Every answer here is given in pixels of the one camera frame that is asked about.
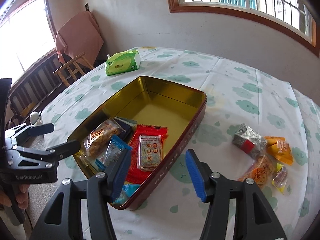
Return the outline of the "person's left hand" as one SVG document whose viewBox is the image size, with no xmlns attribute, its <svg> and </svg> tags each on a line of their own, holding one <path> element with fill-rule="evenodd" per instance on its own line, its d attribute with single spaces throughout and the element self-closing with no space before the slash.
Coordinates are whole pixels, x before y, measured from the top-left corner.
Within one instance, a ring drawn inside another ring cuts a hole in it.
<svg viewBox="0 0 320 240">
<path fill-rule="evenodd" d="M 20 209 L 26 209 L 29 205 L 29 190 L 30 185 L 19 185 L 19 191 L 16 193 L 16 201 Z M 11 207 L 11 200 L 9 197 L 1 190 L 0 191 L 0 204 Z"/>
</svg>

